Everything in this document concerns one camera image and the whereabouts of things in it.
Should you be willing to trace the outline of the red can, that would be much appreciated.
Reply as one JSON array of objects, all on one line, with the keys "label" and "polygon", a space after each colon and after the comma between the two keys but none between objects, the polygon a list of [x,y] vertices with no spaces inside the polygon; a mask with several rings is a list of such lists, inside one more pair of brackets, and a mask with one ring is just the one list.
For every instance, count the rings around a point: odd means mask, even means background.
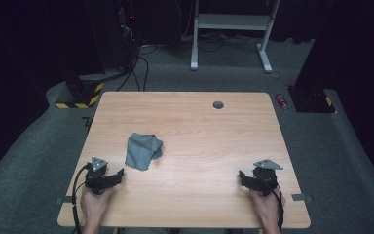
[{"label": "red can", "polygon": [[287,101],[282,94],[276,94],[276,101],[282,109],[286,109],[288,107]]}]

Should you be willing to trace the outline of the grey cloth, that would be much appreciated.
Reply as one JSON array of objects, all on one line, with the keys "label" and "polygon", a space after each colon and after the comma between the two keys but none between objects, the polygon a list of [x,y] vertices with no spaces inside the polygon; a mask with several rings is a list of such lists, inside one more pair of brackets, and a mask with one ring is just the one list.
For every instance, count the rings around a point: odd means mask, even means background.
[{"label": "grey cloth", "polygon": [[146,171],[153,160],[163,155],[163,142],[155,135],[133,133],[127,144],[125,164],[131,168]]}]

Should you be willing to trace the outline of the white metal stand frame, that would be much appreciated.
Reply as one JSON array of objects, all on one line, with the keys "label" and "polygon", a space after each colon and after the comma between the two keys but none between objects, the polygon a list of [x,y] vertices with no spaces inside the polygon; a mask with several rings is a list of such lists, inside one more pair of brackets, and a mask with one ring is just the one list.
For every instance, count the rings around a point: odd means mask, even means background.
[{"label": "white metal stand frame", "polygon": [[281,0],[274,0],[271,13],[266,16],[256,15],[225,15],[225,14],[202,14],[199,10],[200,0],[195,0],[193,42],[191,51],[190,69],[195,71],[199,67],[198,37],[200,29],[226,29],[263,31],[261,44],[256,45],[258,55],[261,59],[264,71],[272,73],[273,68],[266,53],[266,47],[272,32]]}]

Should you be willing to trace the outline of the black base with yellow mark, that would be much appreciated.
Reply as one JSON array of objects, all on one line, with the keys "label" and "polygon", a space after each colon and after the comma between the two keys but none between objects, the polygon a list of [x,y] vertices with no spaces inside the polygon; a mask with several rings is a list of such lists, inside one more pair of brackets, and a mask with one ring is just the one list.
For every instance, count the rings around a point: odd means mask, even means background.
[{"label": "black base with yellow mark", "polygon": [[294,108],[302,113],[335,113],[336,109],[330,97],[324,91],[309,91],[306,89],[288,86]]}]

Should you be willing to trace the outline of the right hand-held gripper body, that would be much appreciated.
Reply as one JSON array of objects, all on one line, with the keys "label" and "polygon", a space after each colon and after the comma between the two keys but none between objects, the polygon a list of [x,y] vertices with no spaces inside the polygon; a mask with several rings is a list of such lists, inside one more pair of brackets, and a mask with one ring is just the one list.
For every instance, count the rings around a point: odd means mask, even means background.
[{"label": "right hand-held gripper body", "polygon": [[255,190],[262,196],[267,196],[278,187],[276,170],[282,170],[283,166],[270,159],[264,159],[254,163],[253,176],[256,179]]}]

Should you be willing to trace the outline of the black yellow striped stand base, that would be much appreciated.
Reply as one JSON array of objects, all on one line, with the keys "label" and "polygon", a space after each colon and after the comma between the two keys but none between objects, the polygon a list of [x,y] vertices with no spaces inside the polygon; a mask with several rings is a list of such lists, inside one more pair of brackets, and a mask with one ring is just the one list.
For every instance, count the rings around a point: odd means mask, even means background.
[{"label": "black yellow striped stand base", "polygon": [[69,77],[56,98],[56,107],[91,108],[98,101],[103,85],[103,82],[83,81],[78,76]]}]

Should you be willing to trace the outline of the person's right hand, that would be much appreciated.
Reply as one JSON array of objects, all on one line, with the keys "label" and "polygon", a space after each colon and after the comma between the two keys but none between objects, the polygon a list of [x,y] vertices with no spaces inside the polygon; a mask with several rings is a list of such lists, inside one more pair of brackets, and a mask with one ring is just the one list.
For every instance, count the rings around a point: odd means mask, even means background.
[{"label": "person's right hand", "polygon": [[268,196],[261,196],[257,191],[250,190],[255,215],[263,227],[279,227],[280,220],[279,207],[280,203],[277,199],[279,197],[281,202],[285,204],[285,198],[281,196],[281,192],[276,188]]}]

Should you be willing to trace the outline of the dark equipment rack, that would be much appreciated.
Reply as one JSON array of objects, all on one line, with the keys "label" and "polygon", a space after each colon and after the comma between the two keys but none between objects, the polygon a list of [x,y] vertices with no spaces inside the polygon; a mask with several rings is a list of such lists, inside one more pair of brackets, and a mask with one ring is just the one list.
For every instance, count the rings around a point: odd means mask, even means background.
[{"label": "dark equipment rack", "polygon": [[120,25],[127,69],[132,69],[139,47],[140,32],[137,10],[136,0],[117,0],[116,13]]}]

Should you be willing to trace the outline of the grey tape strip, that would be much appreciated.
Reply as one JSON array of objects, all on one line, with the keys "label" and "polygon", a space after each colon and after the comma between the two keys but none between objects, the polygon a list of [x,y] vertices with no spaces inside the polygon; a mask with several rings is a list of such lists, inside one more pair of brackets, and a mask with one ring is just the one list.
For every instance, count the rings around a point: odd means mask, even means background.
[{"label": "grey tape strip", "polygon": [[57,205],[62,205],[64,203],[76,204],[76,198],[73,198],[72,196],[63,196],[56,198]]},{"label": "grey tape strip", "polygon": [[305,194],[292,194],[293,201],[304,201],[305,203],[310,203],[313,201],[312,197]]}]

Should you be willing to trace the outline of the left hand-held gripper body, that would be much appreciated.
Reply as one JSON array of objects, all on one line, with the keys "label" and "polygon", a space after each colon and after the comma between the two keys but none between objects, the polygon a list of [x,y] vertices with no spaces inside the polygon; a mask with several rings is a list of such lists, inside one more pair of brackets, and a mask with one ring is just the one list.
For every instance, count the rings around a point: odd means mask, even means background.
[{"label": "left hand-held gripper body", "polygon": [[101,195],[105,188],[105,173],[108,162],[93,156],[88,164],[85,185],[96,195]]}]

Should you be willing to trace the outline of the person's left hand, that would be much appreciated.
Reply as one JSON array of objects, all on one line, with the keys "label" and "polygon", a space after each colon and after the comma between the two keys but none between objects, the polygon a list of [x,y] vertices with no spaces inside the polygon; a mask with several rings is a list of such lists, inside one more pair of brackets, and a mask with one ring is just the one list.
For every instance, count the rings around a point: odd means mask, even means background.
[{"label": "person's left hand", "polygon": [[100,227],[113,191],[113,188],[108,188],[103,194],[96,195],[89,188],[83,188],[81,207],[86,218],[84,227]]}]

